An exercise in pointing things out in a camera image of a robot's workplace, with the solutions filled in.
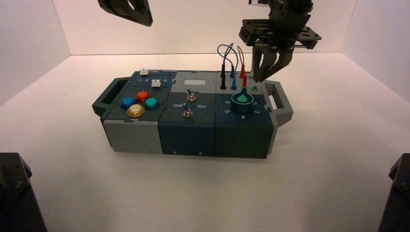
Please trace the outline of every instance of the gray panel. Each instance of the gray panel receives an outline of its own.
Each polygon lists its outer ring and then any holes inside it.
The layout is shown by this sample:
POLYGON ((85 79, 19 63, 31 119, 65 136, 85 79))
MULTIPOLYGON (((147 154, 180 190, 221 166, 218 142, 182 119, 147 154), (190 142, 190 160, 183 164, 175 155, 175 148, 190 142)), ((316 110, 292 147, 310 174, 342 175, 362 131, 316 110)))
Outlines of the gray panel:
POLYGON ((265 101, 267 103, 267 105, 265 105, 265 109, 270 108, 271 109, 271 113, 270 113, 270 117, 272 119, 272 124, 273 124, 273 134, 272 134, 272 139, 270 142, 270 146, 269 146, 269 152, 268 154, 272 153, 272 148, 273 148, 273 144, 276 138, 276 133, 278 131, 278 128, 283 125, 284 123, 288 122, 291 120, 292 115, 293 115, 293 109, 291 107, 291 105, 289 104, 289 101, 285 95, 285 93, 283 92, 282 86, 280 85, 279 82, 276 81, 264 81, 264 83, 261 85, 261 91, 264 94, 265 97, 265 101), (272 108, 272 104, 274 102, 271 102, 269 99, 269 96, 272 95, 277 99, 278 101, 281 101, 281 104, 283 105, 283 108, 281 109, 273 109, 272 108), (281 117, 283 119, 283 123, 279 124, 277 117, 281 117))
MULTIPOLYGON (((230 77, 231 72, 226 72, 226 78, 225 78, 225 85, 226 85, 226 89, 220 89, 220 84, 222 81, 222 77, 220 76, 220 72, 217 72, 217 81, 216 81, 216 93, 226 93, 226 94, 234 94, 237 93, 242 85, 243 85, 243 79, 239 78, 239 74, 240 72, 236 72, 236 87, 237 90, 231 90, 231 86, 232 86, 232 81, 233 78, 230 77)), ((253 78, 247 78, 247 87, 249 90, 249 93, 252 95, 262 95, 262 90, 261 90, 261 83, 257 83, 256 86, 258 87, 257 91, 253 91, 251 88, 255 85, 255 81, 253 80, 253 78)))
POLYGON ((162 154, 158 122, 105 120, 107 137, 114 151, 162 154))
POLYGON ((200 71, 178 71, 175 77, 175 83, 172 85, 171 92, 186 93, 187 88, 192 92, 197 93, 215 93, 215 72, 200 72, 200 71), (186 85, 186 80, 205 80, 205 85, 186 85))

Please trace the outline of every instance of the white wall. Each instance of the white wall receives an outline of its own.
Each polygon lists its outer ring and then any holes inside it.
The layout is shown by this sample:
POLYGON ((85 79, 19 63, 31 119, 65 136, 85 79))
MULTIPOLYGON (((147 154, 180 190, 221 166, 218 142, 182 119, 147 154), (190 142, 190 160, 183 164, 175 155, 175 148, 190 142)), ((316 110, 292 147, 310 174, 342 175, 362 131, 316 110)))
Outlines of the white wall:
POLYGON ((410 2, 359 0, 343 52, 410 102, 410 2))
POLYGON ((52 0, 0 1, 0 33, 0 105, 70 55, 52 0))
MULTIPOLYGON (((148 28, 106 13, 97 0, 53 1, 72 55, 215 53, 220 43, 243 44, 242 19, 269 14, 269 7, 248 0, 149 0, 154 23, 148 28)), ((313 51, 340 52, 356 0, 314 3, 308 25, 323 41, 313 51)))

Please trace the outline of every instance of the gray handle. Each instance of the gray handle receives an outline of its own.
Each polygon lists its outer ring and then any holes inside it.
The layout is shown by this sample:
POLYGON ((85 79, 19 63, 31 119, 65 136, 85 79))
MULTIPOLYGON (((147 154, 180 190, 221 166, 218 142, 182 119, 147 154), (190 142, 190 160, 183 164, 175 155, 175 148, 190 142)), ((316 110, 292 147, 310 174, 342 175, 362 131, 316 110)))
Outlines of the gray handle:
POLYGON ((266 96, 266 102, 271 102, 268 96, 273 96, 277 109, 272 109, 272 114, 278 121, 278 126, 289 122, 293 116, 293 109, 282 85, 277 81, 264 81, 262 91, 266 96))

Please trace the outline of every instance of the screw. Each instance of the screw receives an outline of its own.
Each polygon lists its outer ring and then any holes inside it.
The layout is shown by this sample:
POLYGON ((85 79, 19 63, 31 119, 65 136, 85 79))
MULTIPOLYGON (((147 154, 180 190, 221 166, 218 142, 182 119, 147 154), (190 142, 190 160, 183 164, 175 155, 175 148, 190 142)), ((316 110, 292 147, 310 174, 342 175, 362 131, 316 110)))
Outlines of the screw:
POLYGON ((14 188, 15 188, 15 189, 18 189, 18 188, 20 188, 22 185, 23 185, 23 181, 17 181, 17 182, 15 183, 15 185, 14 185, 14 188))

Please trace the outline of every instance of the toggle switch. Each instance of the toggle switch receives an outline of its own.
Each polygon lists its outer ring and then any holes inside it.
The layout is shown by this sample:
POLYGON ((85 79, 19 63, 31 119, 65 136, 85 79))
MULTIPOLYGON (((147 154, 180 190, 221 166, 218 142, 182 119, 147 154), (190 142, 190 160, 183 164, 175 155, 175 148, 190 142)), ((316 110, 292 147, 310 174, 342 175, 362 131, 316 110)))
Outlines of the toggle switch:
POLYGON ((192 110, 188 109, 185 103, 182 104, 182 106, 184 107, 184 113, 182 115, 186 118, 192 117, 192 110))
POLYGON ((187 88, 187 92, 188 92, 187 100, 189 100, 190 102, 193 102, 194 100, 196 100, 196 97, 194 93, 191 92, 190 88, 187 88))

